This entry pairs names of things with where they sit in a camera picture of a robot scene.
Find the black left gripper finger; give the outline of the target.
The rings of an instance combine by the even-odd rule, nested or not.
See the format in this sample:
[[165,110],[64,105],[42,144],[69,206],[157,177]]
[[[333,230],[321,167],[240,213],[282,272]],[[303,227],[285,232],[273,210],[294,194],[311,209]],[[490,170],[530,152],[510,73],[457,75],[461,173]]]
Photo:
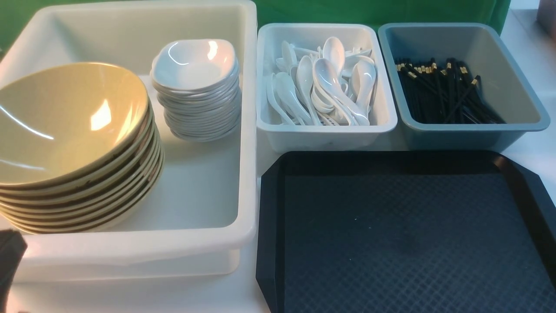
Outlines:
[[9,291],[27,248],[17,230],[0,231],[0,311],[6,312]]

